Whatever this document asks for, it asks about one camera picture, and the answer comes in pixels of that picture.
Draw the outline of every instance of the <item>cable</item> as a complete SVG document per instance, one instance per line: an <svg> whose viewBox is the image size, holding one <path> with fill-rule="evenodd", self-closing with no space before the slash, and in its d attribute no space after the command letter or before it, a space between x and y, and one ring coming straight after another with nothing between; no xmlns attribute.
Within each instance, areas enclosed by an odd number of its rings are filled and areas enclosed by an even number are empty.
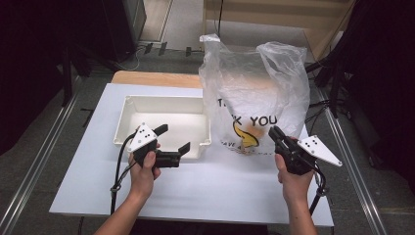
<svg viewBox="0 0 415 235"><path fill-rule="evenodd" d="M315 79L315 74L314 74L314 70L311 72L312 73L312 77L311 78L309 78L308 80L312 80L312 79Z"/></svg>
<svg viewBox="0 0 415 235"><path fill-rule="evenodd" d="M82 225L83 225L83 219L84 219L85 217L84 216L82 216L81 218L80 218L80 220L79 220L79 225L78 225L78 235L81 235L82 234Z"/></svg>
<svg viewBox="0 0 415 235"><path fill-rule="evenodd" d="M320 200L321 197L325 196L326 176L324 176L323 172L321 172L320 167L318 166L317 163L315 163L315 165L312 165L311 163L309 163L303 158L299 158L299 159L306 165L310 166L310 168L314 169L314 171L317 172L318 175L320 176L320 180L319 180L320 184L317 187L316 195L309 209L310 214L313 214L314 209L318 204L318 201Z"/></svg>
<svg viewBox="0 0 415 235"><path fill-rule="evenodd" d="M214 31L216 32L216 35L219 34L216 27L216 8L214 7L214 0L211 0L211 5L213 7L213 25L214 25Z"/></svg>
<svg viewBox="0 0 415 235"><path fill-rule="evenodd" d="M136 52L135 52L135 58L137 59L137 66L135 66L133 69L127 69L127 68L125 68L124 66L122 66L122 65L120 65L119 63L116 63L120 68L122 68L123 70L125 70L125 71L135 71L135 70L137 70L137 68L140 66L140 60L138 60L138 53L140 52L140 51L142 51L142 50L144 50L145 49L145 47L144 48L140 48L140 49L138 49Z"/></svg>
<svg viewBox="0 0 415 235"><path fill-rule="evenodd" d="M318 112L316 112L314 115L312 115L311 117L308 117L305 119L305 123L308 123L309 121L311 121L313 118L318 117L319 114L322 112L322 110L328 105L325 105L323 108L321 108Z"/></svg>
<svg viewBox="0 0 415 235"><path fill-rule="evenodd" d="M217 36L220 38L220 22L222 21L223 0L220 3L219 24L217 26Z"/></svg>
<svg viewBox="0 0 415 235"><path fill-rule="evenodd" d="M336 101L341 101L341 103L340 104L337 104L337 105L342 106L342 105L345 104L345 100L344 99L336 99ZM320 102L317 102L317 103L314 103L314 104L310 104L308 107L309 108L313 108L313 107L320 106L320 105L329 105L330 102L331 102L331 100L323 100L323 101L320 101Z"/></svg>
<svg viewBox="0 0 415 235"><path fill-rule="evenodd" d="M323 114L323 112L324 112L327 108L329 108L329 106L324 106L324 107L320 110L320 112L317 114L317 116L314 118L314 121L313 121L313 123L312 123L312 125L311 125L311 127L310 127L310 135L312 135L312 129L314 128L314 124L315 124L315 122L317 121L318 117L319 117L321 114Z"/></svg>
<svg viewBox="0 0 415 235"><path fill-rule="evenodd" d="M115 202L116 202L116 192L121 188L120 183L122 181L121 178L118 178L119 176L119 167L121 165L121 159L122 159L122 154L124 152L124 148L125 145L128 143L129 140L133 139L135 137L135 134L137 133L137 130L135 130L135 132L131 135L129 135L124 143L122 143L121 149L119 150L119 155L118 155L118 162L116 163L116 172L115 172L115 183L114 186L111 188L111 196L112 196L112 201L111 201L111 214L114 213L115 211ZM132 168L132 165L128 166L124 172L122 173L121 176L125 176L125 174L128 172L128 170L130 170Z"/></svg>

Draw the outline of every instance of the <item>white table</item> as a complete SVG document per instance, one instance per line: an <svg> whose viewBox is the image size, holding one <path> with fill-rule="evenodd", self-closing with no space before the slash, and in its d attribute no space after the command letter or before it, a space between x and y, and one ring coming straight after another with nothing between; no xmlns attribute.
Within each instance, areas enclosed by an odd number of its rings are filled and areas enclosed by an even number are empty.
<svg viewBox="0 0 415 235"><path fill-rule="evenodd" d="M113 143L127 95L199 96L202 89L108 84L69 166L50 212L70 215L109 215L110 188L115 180L119 147ZM243 157L214 140L194 163L163 168L152 196L139 216L154 219L213 222L288 223L288 211L269 156ZM122 159L121 170L127 165ZM116 206L125 199L129 175L122 181ZM316 192L312 183L311 203ZM314 211L315 225L333 226L326 198Z"/></svg>

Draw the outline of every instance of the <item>person's right hand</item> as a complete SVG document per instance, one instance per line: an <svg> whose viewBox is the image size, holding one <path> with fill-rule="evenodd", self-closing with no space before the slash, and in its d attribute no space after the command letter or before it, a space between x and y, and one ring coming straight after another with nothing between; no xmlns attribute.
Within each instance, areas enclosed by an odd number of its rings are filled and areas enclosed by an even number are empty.
<svg viewBox="0 0 415 235"><path fill-rule="evenodd" d="M307 203L307 192L314 170L304 174L296 175L287 172L284 158L276 154L275 164L279 170L278 181L283 184L283 196L288 205Z"/></svg>

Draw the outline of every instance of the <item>black cable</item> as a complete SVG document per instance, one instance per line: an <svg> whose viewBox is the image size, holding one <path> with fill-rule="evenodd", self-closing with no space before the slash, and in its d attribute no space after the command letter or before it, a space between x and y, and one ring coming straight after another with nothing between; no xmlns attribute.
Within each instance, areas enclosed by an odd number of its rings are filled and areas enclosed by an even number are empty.
<svg viewBox="0 0 415 235"><path fill-rule="evenodd" d="M129 170L132 169L132 167L136 164L136 162L132 165L129 165L125 168L125 170L122 172L121 176L119 177L118 181L116 182L116 189L119 190L121 189L121 182L122 179L124 179L125 175L128 173Z"/></svg>
<svg viewBox="0 0 415 235"><path fill-rule="evenodd" d="M80 218L80 220L79 220L79 225L78 225L78 235L81 235L82 234L82 225L83 225L83 219L84 219L85 217L84 216L82 216L81 218Z"/></svg>
<svg viewBox="0 0 415 235"><path fill-rule="evenodd" d="M310 135L312 135L312 129L314 128L314 124L315 124L315 122L317 121L318 117L319 117L321 114L323 114L323 113L324 113L324 111L325 111L327 108L329 108L329 106L324 106L324 107L320 110L320 112L317 114L317 116L314 118L314 121L313 121L313 123L312 123L312 125L311 125L311 127L310 127Z"/></svg>
<svg viewBox="0 0 415 235"><path fill-rule="evenodd" d="M135 137L135 133L137 133L137 130L135 130L134 134L129 135L125 139L124 143L121 146L121 149L119 150L118 162L116 164L116 172L115 172L115 183L114 183L114 186L111 188L111 192L112 192L111 214L113 214L114 211L115 211L116 192L120 188L120 185L118 185L118 182L119 182L118 176L119 176L119 167L121 165L122 154L124 152L125 145L128 143L129 140L131 140Z"/></svg>
<svg viewBox="0 0 415 235"><path fill-rule="evenodd" d="M312 73L312 77L311 78L309 78L308 80L312 80L312 79L315 79L315 74L314 74L314 70L311 72Z"/></svg>
<svg viewBox="0 0 415 235"><path fill-rule="evenodd" d="M312 115L312 116L310 116L310 117L308 117L308 118L306 118L305 119L305 123L308 123L309 121L311 121L313 118L315 118L315 117L318 117L319 115L320 115L320 113L322 112L322 110L324 109L324 107L323 108L321 108L318 112L316 112L314 115Z"/></svg>
<svg viewBox="0 0 415 235"><path fill-rule="evenodd" d="M219 23L217 26L217 36L220 38L220 22L222 21L223 0L220 3Z"/></svg>
<svg viewBox="0 0 415 235"><path fill-rule="evenodd" d="M213 25L214 25L214 31L216 32L216 35L219 35L219 33L217 32L217 27L216 27L216 7L214 6L214 0L211 0L211 4L213 6Z"/></svg>
<svg viewBox="0 0 415 235"><path fill-rule="evenodd" d="M340 103L338 103L337 105L344 105L345 104L345 100L344 99L336 99L336 101L340 101ZM320 101L320 102L317 102L317 103L314 103L314 104L310 104L308 107L309 108L313 108L313 107L316 107L316 106L320 106L320 105L328 105L328 104L330 104L330 102L331 102L331 100L323 100L323 101Z"/></svg>
<svg viewBox="0 0 415 235"><path fill-rule="evenodd" d="M311 206L309 208L310 214L313 214L314 209L318 204L318 201L320 200L321 197L324 197L324 193L325 193L324 189L326 188L326 176L324 176L323 172L321 172L320 167L318 167L317 164L312 165L311 163L309 163L308 161L306 161L303 158L300 158L300 160L303 163L310 166L312 169L314 169L314 171L317 172L318 175L320 176L320 180L319 180L320 183L318 185L316 195L315 195L314 200L312 201Z"/></svg>

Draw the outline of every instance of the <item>person's left hand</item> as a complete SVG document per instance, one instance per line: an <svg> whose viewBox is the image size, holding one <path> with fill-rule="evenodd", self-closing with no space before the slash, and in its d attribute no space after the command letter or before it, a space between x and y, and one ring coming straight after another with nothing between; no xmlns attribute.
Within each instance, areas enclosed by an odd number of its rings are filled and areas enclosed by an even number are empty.
<svg viewBox="0 0 415 235"><path fill-rule="evenodd" d="M154 181L160 176L161 171L159 168L155 168L152 171L153 165L156 162L156 153L150 151L147 153L143 162L143 167L135 164L131 170L131 188L128 197L134 199L147 200L153 192ZM133 165L135 160L133 155L130 154L128 163Z"/></svg>

